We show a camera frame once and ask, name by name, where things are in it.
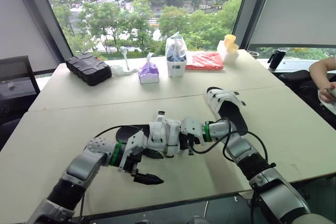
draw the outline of black plastic case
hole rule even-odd
[[[66,61],[68,69],[90,86],[95,86],[112,76],[111,68],[97,57],[84,53]]]

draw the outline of green ring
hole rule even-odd
[[[121,146],[122,146],[122,143],[120,141],[118,142],[118,144],[116,145],[114,149],[113,156],[112,156],[111,163],[110,163],[111,166],[113,166],[116,163]]]
[[[204,132],[205,132],[205,141],[206,142],[212,142],[212,139],[210,137],[210,132],[209,132],[209,121],[205,122]]]

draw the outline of black bottle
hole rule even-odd
[[[286,53],[287,51],[283,48],[278,48],[269,58],[267,63],[271,62],[271,64],[268,68],[270,70],[276,70]]]

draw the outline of table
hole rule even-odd
[[[151,61],[159,68],[159,83],[140,85],[138,75],[134,73],[125,77],[112,77],[94,87],[76,77],[65,64],[60,64],[29,110],[55,110],[200,95],[211,86],[246,90],[283,85],[245,50],[239,50],[236,64],[224,66],[223,71],[187,70],[180,78],[168,77],[165,57],[154,57]],[[129,65],[130,68],[139,68],[145,62],[145,58],[130,59]],[[107,63],[123,65],[124,61]]]
[[[291,90],[278,86],[239,93],[247,104],[241,113],[249,130],[261,137],[270,163],[275,162],[287,180],[296,182],[335,172],[336,131]],[[26,221],[90,137],[113,125],[151,122],[158,110],[166,111],[170,119],[215,119],[205,95],[26,113],[0,153],[0,223]],[[113,132],[105,135],[111,140],[113,136]],[[253,137],[247,139],[262,153]],[[161,185],[137,184],[114,167],[102,167],[86,194],[84,214],[249,190],[246,178],[223,158],[221,148],[219,144],[204,155],[144,158],[140,172],[158,175],[165,180]]]

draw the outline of red bag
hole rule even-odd
[[[217,52],[189,51],[186,69],[189,70],[222,70],[222,59]]]

